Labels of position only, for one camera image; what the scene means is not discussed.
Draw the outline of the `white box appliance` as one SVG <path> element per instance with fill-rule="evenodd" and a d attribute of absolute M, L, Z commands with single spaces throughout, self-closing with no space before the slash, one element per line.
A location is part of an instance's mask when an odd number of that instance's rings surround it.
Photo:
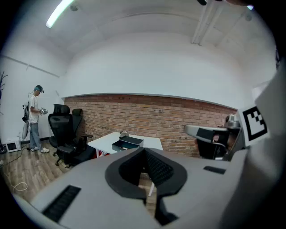
<path fill-rule="evenodd" d="M 9 153 L 21 150 L 21 141 L 19 138 L 7 139 L 6 148 Z"/>

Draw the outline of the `black coat rack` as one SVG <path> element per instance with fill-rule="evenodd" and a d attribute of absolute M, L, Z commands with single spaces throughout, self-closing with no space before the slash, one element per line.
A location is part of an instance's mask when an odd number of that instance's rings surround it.
<path fill-rule="evenodd" d="M 4 71 L 3 72 L 0 72 L 0 100 L 2 98 L 2 91 L 4 89 L 4 85 L 5 83 L 3 82 L 4 78 L 6 77 L 7 75 L 4 75 Z M 2 144 L 2 141 L 1 141 L 1 138 L 0 138 L 0 154 L 4 154 L 7 152 L 7 149 L 6 147 Z"/>

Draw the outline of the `ceiling light tube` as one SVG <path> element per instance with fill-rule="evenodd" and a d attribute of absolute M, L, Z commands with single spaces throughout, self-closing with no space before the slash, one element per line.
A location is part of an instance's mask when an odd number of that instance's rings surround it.
<path fill-rule="evenodd" d="M 51 28 L 59 16 L 65 11 L 65 9 L 73 2 L 74 0 L 61 0 L 61 2 L 54 9 L 50 17 L 46 22 L 46 27 Z"/>

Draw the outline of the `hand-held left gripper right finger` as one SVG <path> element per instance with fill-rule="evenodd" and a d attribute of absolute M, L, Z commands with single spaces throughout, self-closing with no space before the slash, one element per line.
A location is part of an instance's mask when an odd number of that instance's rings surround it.
<path fill-rule="evenodd" d="M 144 220 L 144 229 L 235 228 L 252 209 L 247 150 L 229 162 L 154 148 L 146 148 L 144 157 L 157 188 L 156 214 Z"/>

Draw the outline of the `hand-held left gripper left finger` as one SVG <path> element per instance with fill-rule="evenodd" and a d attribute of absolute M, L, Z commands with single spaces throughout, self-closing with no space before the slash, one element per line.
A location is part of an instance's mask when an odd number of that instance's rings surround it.
<path fill-rule="evenodd" d="M 30 202 L 14 199 L 39 229 L 158 229 L 142 199 L 119 195 L 107 183 L 105 171 L 133 149 L 92 159 L 73 167 L 43 188 Z"/>

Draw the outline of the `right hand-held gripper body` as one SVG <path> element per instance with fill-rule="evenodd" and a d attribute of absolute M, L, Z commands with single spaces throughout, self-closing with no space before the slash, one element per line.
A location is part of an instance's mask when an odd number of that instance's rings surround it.
<path fill-rule="evenodd" d="M 238 134 L 224 160 L 265 138 L 286 133 L 286 64 L 278 67 L 272 80 L 253 88 L 252 96 L 253 103 L 230 115 L 225 123 Z"/>

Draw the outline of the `white table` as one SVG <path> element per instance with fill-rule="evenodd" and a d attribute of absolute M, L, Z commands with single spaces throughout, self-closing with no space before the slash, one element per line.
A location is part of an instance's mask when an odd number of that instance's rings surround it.
<path fill-rule="evenodd" d="M 109 153 L 109 155 L 99 157 L 95 160 L 95 164 L 100 168 L 101 173 L 105 174 L 107 167 L 115 162 L 118 159 L 121 159 L 125 156 L 129 156 L 133 153 L 136 149 L 130 149 L 125 151 L 116 152 L 112 149 L 112 144 L 119 140 L 120 133 L 119 132 L 112 132 L 107 134 L 103 137 L 100 137 L 96 140 L 93 140 L 88 143 L 88 146 L 101 151 Z M 159 138 L 155 137 L 148 137 L 148 136 L 137 136 L 137 135 L 129 135 L 130 137 L 134 137 L 137 139 L 144 140 L 142 148 L 155 148 L 158 150 L 162 150 L 162 144 Z"/>

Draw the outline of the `dark green box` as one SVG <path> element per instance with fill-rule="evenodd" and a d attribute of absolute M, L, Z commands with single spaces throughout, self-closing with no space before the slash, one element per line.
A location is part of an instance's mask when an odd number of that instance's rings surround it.
<path fill-rule="evenodd" d="M 119 140 L 114 142 L 111 146 L 114 151 L 120 152 L 123 150 L 143 147 L 143 142 L 144 140 L 142 139 L 124 136 L 119 138 Z"/>

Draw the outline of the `black office chair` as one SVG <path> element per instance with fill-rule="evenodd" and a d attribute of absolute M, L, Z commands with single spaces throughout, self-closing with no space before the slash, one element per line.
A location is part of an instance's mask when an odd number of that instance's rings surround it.
<path fill-rule="evenodd" d="M 82 120 L 82 109 L 73 109 L 72 111 L 72 118 L 73 118 L 73 130 L 76 134 L 77 129 L 81 123 Z"/>
<path fill-rule="evenodd" d="M 48 122 L 53 132 L 49 143 L 56 149 L 53 156 L 58 157 L 56 166 L 63 161 L 65 167 L 70 168 L 93 158 L 95 149 L 87 145 L 87 140 L 92 135 L 78 131 L 74 133 L 72 111 L 67 105 L 54 104 Z"/>

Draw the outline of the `white ceiling pipes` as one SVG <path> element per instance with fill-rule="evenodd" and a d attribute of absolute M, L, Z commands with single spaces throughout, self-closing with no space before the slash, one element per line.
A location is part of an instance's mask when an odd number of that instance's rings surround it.
<path fill-rule="evenodd" d="M 215 0 L 206 0 L 206 1 L 207 4 L 202 8 L 198 24 L 196 26 L 194 35 L 191 39 L 192 44 L 198 44 L 200 46 L 202 45 L 203 37 L 206 34 L 210 22 L 212 21 L 212 17 L 214 15 L 217 6 Z"/>

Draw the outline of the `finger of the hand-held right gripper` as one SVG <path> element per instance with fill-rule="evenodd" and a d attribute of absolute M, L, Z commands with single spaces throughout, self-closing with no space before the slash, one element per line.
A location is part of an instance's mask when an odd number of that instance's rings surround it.
<path fill-rule="evenodd" d="M 228 140 L 228 130 L 223 127 L 202 127 L 187 124 L 184 126 L 184 132 L 207 143 L 212 143 L 214 139 L 215 142 Z"/>
<path fill-rule="evenodd" d="M 222 158 L 227 152 L 224 142 L 219 140 L 212 140 L 211 143 L 196 139 L 199 155 L 205 159 L 215 160 Z"/>

